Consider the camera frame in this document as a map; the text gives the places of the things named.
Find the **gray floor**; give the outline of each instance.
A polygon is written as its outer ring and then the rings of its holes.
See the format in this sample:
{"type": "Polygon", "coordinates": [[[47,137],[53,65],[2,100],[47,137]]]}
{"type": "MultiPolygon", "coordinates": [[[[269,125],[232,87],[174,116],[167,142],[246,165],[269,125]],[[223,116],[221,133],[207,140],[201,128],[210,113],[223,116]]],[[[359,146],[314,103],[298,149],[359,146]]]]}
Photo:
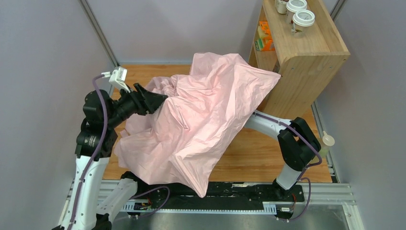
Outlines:
{"type": "MultiPolygon", "coordinates": [[[[296,206],[295,214],[303,206],[296,206]]],[[[297,221],[284,223],[274,216],[233,214],[156,213],[145,219],[129,219],[119,213],[113,230],[348,230],[342,206],[310,205],[297,221]]]]}

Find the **wooden shelf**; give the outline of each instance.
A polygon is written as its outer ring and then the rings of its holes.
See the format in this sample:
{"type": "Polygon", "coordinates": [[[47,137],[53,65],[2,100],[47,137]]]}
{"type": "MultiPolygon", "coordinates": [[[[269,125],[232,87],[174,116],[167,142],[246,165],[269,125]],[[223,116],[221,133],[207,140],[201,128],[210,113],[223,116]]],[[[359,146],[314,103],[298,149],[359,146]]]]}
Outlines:
{"type": "Polygon", "coordinates": [[[273,70],[278,61],[282,78],[269,94],[263,111],[278,117],[301,116],[331,81],[350,53],[322,0],[307,0],[316,16],[304,37],[291,34],[285,15],[279,14],[274,0],[264,0],[259,21],[268,21],[275,52],[252,48],[250,64],[273,70]]]}

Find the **pink cloth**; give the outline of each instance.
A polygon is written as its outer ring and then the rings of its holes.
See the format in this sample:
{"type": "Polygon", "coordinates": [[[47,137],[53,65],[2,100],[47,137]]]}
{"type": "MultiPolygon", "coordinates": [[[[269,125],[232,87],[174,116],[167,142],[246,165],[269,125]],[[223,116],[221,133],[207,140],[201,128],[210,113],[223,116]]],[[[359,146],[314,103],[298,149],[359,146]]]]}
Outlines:
{"type": "Polygon", "coordinates": [[[114,149],[119,166],[147,184],[179,182],[200,197],[210,173],[281,76],[238,54],[195,54],[190,75],[155,77],[145,87],[169,98],[152,115],[132,115],[114,149]]]}

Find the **bottle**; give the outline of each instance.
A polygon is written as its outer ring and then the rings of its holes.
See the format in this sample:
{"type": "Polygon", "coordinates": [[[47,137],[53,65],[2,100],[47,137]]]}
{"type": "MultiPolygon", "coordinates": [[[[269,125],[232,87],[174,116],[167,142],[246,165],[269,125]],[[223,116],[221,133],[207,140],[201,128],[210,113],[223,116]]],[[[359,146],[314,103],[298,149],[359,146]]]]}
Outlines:
{"type": "MultiPolygon", "coordinates": [[[[321,158],[325,158],[327,156],[327,153],[328,153],[330,147],[333,146],[336,143],[336,141],[334,140],[334,138],[332,136],[327,134],[325,131],[323,131],[323,137],[318,138],[317,140],[321,146],[321,149],[318,153],[320,154],[321,158]]],[[[309,164],[314,164],[317,162],[318,162],[318,158],[314,157],[313,160],[311,160],[309,162],[309,164]]]]}

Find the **cable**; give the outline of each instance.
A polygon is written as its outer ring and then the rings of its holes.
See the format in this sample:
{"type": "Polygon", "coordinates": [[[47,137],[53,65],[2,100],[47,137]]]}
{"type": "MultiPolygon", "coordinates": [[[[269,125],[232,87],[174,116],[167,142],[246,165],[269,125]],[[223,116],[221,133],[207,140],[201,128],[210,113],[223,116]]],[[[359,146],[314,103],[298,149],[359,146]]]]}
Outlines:
{"type": "Polygon", "coordinates": [[[305,168],[302,170],[302,172],[300,173],[300,175],[297,177],[297,181],[307,180],[307,181],[309,182],[309,195],[307,196],[306,206],[304,207],[302,213],[300,213],[300,214],[299,214],[297,217],[295,217],[295,218],[292,218],[292,219],[289,219],[289,220],[285,220],[285,221],[288,222],[288,221],[297,220],[298,218],[300,218],[300,217],[306,212],[307,207],[309,206],[309,203],[310,203],[310,195],[311,195],[311,193],[312,193],[310,179],[307,178],[307,177],[303,177],[303,178],[302,178],[302,176],[303,176],[303,174],[306,172],[306,170],[307,170],[308,168],[313,167],[313,166],[316,166],[316,165],[320,165],[321,162],[323,161],[323,159],[321,158],[320,154],[316,151],[316,149],[313,148],[313,146],[312,146],[302,135],[300,135],[300,133],[298,133],[294,128],[290,127],[288,124],[285,124],[284,122],[281,122],[281,121],[279,121],[279,120],[277,120],[277,119],[273,119],[273,118],[271,118],[271,117],[268,117],[268,116],[265,116],[265,115],[262,115],[262,114],[259,114],[259,113],[255,113],[255,112],[254,112],[254,115],[257,115],[257,116],[259,116],[259,117],[268,119],[268,120],[273,121],[273,122],[275,122],[275,123],[277,123],[277,124],[283,125],[283,126],[285,126],[286,128],[288,128],[289,130],[291,130],[293,133],[295,133],[296,136],[298,136],[298,137],[300,138],[300,140],[302,140],[302,141],[312,150],[312,152],[313,152],[313,153],[317,156],[317,158],[318,158],[318,162],[313,163],[313,164],[309,164],[309,165],[305,166],[305,168]]]}
{"type": "Polygon", "coordinates": [[[139,197],[141,197],[141,196],[144,196],[144,195],[146,195],[146,194],[148,194],[148,193],[154,192],[155,190],[158,190],[158,189],[161,189],[161,188],[165,188],[165,189],[167,189],[167,191],[168,191],[168,195],[166,196],[165,201],[164,201],[158,208],[156,208],[154,211],[152,211],[152,212],[150,212],[150,213],[147,213],[147,214],[145,214],[145,215],[139,216],[139,218],[148,217],[148,216],[151,216],[152,214],[158,212],[158,211],[166,204],[166,202],[168,201],[169,195],[170,195],[170,190],[169,190],[169,188],[168,188],[167,186],[164,186],[164,185],[163,185],[163,186],[159,186],[159,187],[153,188],[153,189],[151,189],[151,190],[149,190],[149,191],[146,191],[146,192],[144,192],[144,193],[141,193],[141,194],[139,194],[139,195],[132,196],[132,197],[130,198],[130,200],[131,200],[131,199],[137,199],[137,198],[139,198],[139,197]]]}
{"type": "Polygon", "coordinates": [[[91,81],[93,83],[94,89],[96,90],[97,96],[100,99],[101,102],[101,106],[103,109],[103,131],[101,133],[101,137],[99,140],[99,143],[96,146],[96,149],[94,150],[93,154],[91,155],[88,163],[86,164],[85,168],[83,169],[82,172],[82,176],[79,178],[79,184],[78,184],[78,188],[76,189],[76,194],[75,194],[75,200],[73,201],[73,208],[72,208],[72,216],[70,217],[70,223],[68,226],[67,230],[71,230],[73,227],[73,223],[75,221],[76,218],[76,211],[78,209],[78,202],[79,202],[79,196],[80,196],[80,191],[82,190],[82,185],[83,185],[83,180],[86,176],[87,171],[89,170],[89,167],[91,165],[91,163],[93,162],[94,158],[97,156],[97,154],[99,153],[100,149],[102,148],[102,144],[104,141],[104,138],[106,136],[106,132],[107,132],[107,109],[106,109],[106,103],[103,100],[103,96],[102,96],[102,92],[100,92],[99,87],[96,84],[96,80],[99,78],[104,77],[103,74],[93,78],[93,80],[91,81]]]}

